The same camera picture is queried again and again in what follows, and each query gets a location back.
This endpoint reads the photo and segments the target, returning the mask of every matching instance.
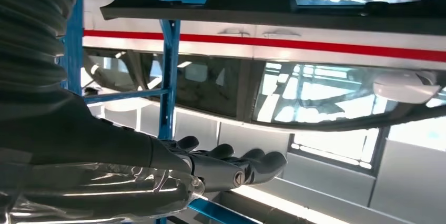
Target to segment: car window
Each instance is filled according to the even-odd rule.
[[[137,87],[122,56],[126,52],[113,49],[86,48],[90,69],[85,69],[104,87],[119,91],[136,90]]]
[[[373,93],[386,69],[266,63],[254,120],[317,123],[380,114],[396,103]]]
[[[151,60],[147,87],[159,88],[162,81],[162,54],[146,53],[145,56]],[[241,60],[180,54],[176,103],[195,110],[235,117]]]
[[[134,90],[135,84],[130,77],[124,61],[116,58],[90,56],[93,62],[99,66],[104,76],[113,83],[114,86],[126,90]]]

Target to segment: side mirror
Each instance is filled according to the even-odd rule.
[[[423,104],[441,89],[431,72],[386,72],[373,82],[375,95],[401,103]]]

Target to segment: ceiling light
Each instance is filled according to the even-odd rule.
[[[186,62],[183,62],[183,63],[179,64],[179,65],[178,65],[178,68],[184,68],[184,67],[186,67],[186,66],[188,66],[188,65],[190,65],[190,64],[192,64],[192,62],[190,62],[190,61],[186,61]]]
[[[95,72],[96,72],[96,70],[99,68],[99,66],[98,65],[94,65],[91,69],[90,69],[90,73],[93,75]]]
[[[118,53],[116,53],[115,57],[120,58],[124,54],[126,54],[126,52],[118,52]]]
[[[152,80],[149,84],[147,84],[147,88],[153,89],[155,86],[161,83],[161,81],[163,81],[163,79],[161,77],[157,77],[154,80]]]

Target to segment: robotic hand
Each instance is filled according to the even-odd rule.
[[[206,192],[268,182],[281,173],[287,163],[281,153],[265,155],[261,149],[250,150],[240,158],[233,157],[234,149],[228,144],[219,145],[211,151],[194,151],[199,145],[194,136],[162,142],[190,165],[191,174],[203,181]]]

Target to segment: protective plastic cover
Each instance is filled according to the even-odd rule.
[[[0,163],[0,174],[0,223],[147,222],[204,192],[190,174],[113,164]]]

